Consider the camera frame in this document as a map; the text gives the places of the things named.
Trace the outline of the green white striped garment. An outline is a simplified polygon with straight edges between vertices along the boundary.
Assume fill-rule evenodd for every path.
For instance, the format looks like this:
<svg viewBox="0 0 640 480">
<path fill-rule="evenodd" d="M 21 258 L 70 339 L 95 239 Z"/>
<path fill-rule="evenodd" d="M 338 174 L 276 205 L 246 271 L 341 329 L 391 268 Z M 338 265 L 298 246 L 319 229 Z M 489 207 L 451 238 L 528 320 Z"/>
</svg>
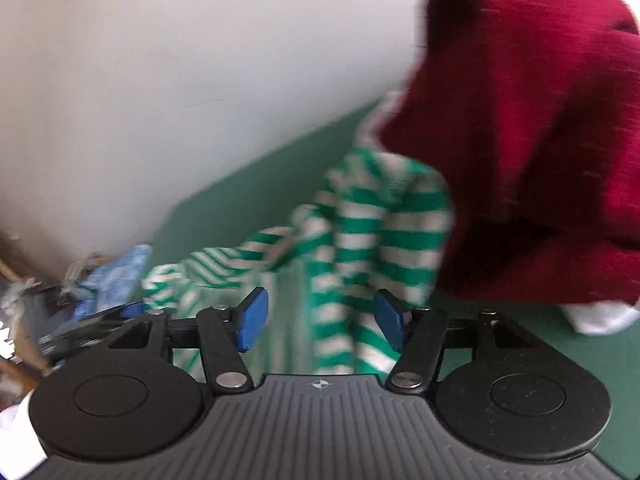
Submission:
<svg viewBox="0 0 640 480">
<path fill-rule="evenodd" d="M 243 356 L 254 378 L 385 376 L 398 355 L 375 323 L 373 296 L 386 289 L 408 308 L 423 307 L 453 224 L 448 188 L 435 169 L 354 148 L 288 222 L 240 246 L 205 247 L 156 266 L 143 280 L 143 298 L 190 318 L 217 304 L 235 306 L 263 287 L 267 323 Z"/>
</svg>

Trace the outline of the green bed sheet mattress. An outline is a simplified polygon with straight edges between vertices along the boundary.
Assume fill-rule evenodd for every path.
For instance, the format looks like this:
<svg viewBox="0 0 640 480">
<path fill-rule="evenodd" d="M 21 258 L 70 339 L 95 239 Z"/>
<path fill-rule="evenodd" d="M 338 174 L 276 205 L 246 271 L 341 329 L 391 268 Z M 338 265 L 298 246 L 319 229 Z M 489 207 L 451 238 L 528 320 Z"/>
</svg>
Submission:
<svg viewBox="0 0 640 480">
<path fill-rule="evenodd" d="M 153 240 L 151 266 L 176 263 L 203 247 L 232 247 L 280 226 L 311 201 L 326 170 L 352 145 L 368 104 L 204 188 L 171 211 Z M 575 333 L 556 307 L 499 304 L 526 330 L 585 367 L 608 389 L 613 411 L 597 448 L 626 478 L 639 474 L 639 327 L 605 337 Z"/>
</svg>

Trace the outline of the blue white patterned cloth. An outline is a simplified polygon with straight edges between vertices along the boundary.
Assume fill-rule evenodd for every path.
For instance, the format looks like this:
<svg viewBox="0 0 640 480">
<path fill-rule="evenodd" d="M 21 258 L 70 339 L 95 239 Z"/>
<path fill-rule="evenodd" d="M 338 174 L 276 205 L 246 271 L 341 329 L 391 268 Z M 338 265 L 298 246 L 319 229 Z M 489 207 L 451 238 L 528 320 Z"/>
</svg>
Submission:
<svg viewBox="0 0 640 480">
<path fill-rule="evenodd" d="M 65 273 L 63 290 L 76 301 L 72 320 L 81 321 L 126 304 L 151 255 L 152 247 L 140 244 L 115 259 L 95 252 L 71 264 Z"/>
</svg>

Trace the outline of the dark red knit garment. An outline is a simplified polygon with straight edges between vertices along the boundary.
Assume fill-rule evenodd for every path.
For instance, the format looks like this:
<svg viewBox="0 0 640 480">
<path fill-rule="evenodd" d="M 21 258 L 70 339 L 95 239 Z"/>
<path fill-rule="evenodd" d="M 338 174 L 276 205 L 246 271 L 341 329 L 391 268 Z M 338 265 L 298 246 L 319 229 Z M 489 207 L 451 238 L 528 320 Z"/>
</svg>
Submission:
<svg viewBox="0 0 640 480">
<path fill-rule="evenodd" d="M 426 52 L 380 139 L 447 182 L 436 287 L 639 298 L 639 29 L 623 0 L 427 0 Z"/>
</svg>

